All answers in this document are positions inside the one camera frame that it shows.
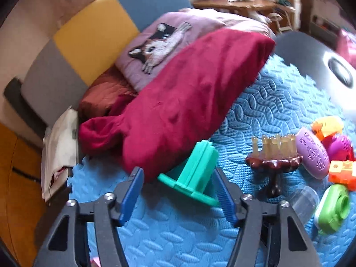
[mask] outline clear plastic cup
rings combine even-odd
[[[309,186],[295,191],[288,199],[301,223],[305,225],[314,215],[320,199],[316,191]]]

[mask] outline purple oval object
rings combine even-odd
[[[323,146],[330,161],[347,160],[351,150],[351,141],[343,134],[335,134],[324,138]]]
[[[298,153],[303,156],[305,169],[319,180],[326,177],[330,160],[321,141],[310,130],[302,127],[297,133],[296,144]]]

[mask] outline wooden table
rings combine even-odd
[[[230,13],[238,11],[240,15],[248,17],[248,11],[273,11],[274,8],[279,8],[285,10],[289,13],[294,12],[293,7],[282,6],[274,2],[264,1],[264,0],[254,0],[254,1],[236,1],[229,2],[228,0],[204,0],[193,3],[194,8],[206,9],[206,8],[217,8],[217,9],[227,9]]]

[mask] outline orange toy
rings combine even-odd
[[[323,141],[325,137],[341,134],[343,128],[344,123],[338,116],[321,117],[311,124],[312,132],[320,141]]]
[[[356,191],[356,162],[332,160],[329,169],[329,182],[343,184],[350,191]]]

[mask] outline teal plastic object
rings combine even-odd
[[[220,204],[217,199],[203,194],[217,159],[218,152],[212,146],[212,142],[205,140],[197,142],[178,180],[165,174],[160,174],[158,180],[195,200],[218,207]]]

